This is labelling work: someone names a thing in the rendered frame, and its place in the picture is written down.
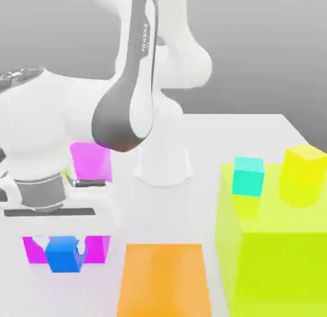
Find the large magenta box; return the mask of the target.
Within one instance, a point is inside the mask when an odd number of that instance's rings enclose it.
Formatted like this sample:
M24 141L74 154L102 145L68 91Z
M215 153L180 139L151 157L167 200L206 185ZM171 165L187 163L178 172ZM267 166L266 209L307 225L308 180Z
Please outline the large magenta box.
M75 142L70 146L78 179L112 182L110 150L93 143ZM31 237L24 237L24 247L30 264L46 263L44 249ZM105 263L109 236L87 236L85 263Z

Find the large orange box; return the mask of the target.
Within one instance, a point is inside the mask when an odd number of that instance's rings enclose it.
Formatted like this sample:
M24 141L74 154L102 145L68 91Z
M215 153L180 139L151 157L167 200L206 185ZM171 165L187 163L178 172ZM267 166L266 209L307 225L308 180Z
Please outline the large orange box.
M200 244L128 244L117 317L211 317Z

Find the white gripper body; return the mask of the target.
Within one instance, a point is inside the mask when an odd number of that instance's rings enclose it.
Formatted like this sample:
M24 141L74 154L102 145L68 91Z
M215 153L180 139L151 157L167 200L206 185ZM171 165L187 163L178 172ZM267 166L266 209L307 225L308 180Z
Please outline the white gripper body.
M0 202L0 237L100 236L117 228L118 212L106 195L79 194L46 208Z

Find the large yellow-green box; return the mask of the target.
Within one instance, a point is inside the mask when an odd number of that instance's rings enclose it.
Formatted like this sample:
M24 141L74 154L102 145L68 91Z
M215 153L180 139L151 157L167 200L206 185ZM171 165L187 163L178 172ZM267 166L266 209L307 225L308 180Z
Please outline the large yellow-green box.
M327 177L319 197L294 206L266 164L260 197L232 194L222 164L215 245L230 317L327 317Z

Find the small yellow cube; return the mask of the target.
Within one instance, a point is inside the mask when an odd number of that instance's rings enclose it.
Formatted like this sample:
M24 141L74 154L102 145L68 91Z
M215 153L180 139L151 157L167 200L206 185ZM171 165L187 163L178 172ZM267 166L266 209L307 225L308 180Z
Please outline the small yellow cube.
M302 144L286 149L280 175L280 197L291 206L315 204L327 173L327 153Z

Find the small blue cube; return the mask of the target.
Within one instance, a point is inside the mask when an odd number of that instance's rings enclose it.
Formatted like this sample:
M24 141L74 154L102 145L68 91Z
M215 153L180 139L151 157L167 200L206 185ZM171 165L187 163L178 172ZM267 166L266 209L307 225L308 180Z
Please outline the small blue cube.
M45 256L54 273L78 273L86 257L79 252L79 241L74 236L52 236L46 246Z

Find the small cyan cube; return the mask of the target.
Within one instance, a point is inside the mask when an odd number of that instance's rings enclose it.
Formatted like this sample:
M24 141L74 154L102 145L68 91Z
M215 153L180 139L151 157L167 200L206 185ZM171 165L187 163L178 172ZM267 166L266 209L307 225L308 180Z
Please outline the small cyan cube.
M264 161L261 158L235 157L232 194L260 197L264 183Z

